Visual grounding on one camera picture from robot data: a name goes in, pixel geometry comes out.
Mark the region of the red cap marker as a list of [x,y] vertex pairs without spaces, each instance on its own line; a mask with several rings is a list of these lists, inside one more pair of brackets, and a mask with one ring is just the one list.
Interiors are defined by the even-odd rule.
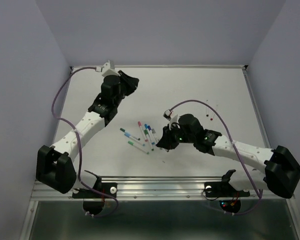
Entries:
[[215,105],[215,107],[214,107],[214,111],[213,111],[213,114],[211,115],[211,117],[210,117],[210,120],[211,121],[213,121],[214,119],[215,119],[215,117],[216,117],[216,112],[217,112],[217,110],[218,110],[218,104],[216,104]]

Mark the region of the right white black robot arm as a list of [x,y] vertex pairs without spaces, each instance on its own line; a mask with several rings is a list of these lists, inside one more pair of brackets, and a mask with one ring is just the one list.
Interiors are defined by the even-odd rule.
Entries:
[[269,190],[290,199],[300,181],[300,165],[286,147],[262,148],[231,140],[220,132],[204,128],[192,114],[170,118],[156,146],[174,150],[180,143],[192,144],[201,153],[244,165],[247,180],[238,171],[229,170],[220,184],[212,188],[225,195],[243,190]]

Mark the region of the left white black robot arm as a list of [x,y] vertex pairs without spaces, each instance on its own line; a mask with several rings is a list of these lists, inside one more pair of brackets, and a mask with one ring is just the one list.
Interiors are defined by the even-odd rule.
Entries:
[[85,183],[82,168],[75,170],[73,162],[78,157],[79,163],[83,163],[83,147],[113,120],[121,101],[135,92],[140,81],[121,70],[102,76],[100,93],[79,123],[73,125],[59,117],[58,120],[70,125],[71,131],[51,146],[43,145],[38,150],[36,180],[62,194],[72,189],[84,189],[90,197],[101,193],[101,184],[93,179]]

